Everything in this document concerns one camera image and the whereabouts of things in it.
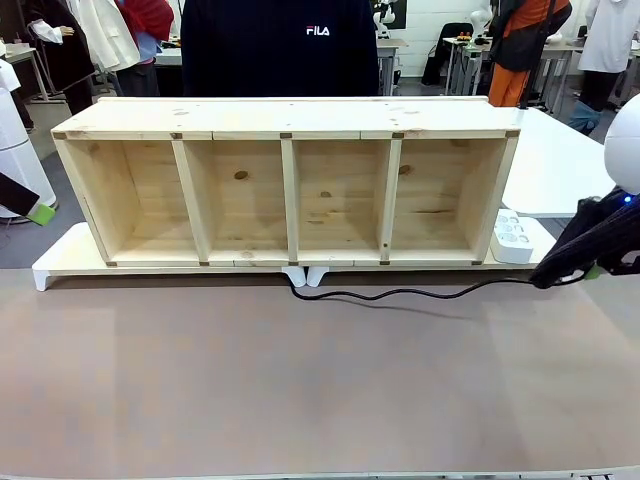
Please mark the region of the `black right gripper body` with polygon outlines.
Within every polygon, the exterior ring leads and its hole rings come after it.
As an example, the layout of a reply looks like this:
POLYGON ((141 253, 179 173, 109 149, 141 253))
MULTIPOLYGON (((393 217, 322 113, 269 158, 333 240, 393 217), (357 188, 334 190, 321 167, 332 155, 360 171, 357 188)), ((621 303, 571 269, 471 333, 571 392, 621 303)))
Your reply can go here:
POLYGON ((638 275, 640 272, 639 248, 617 250, 602 255, 597 265, 612 276, 638 275))

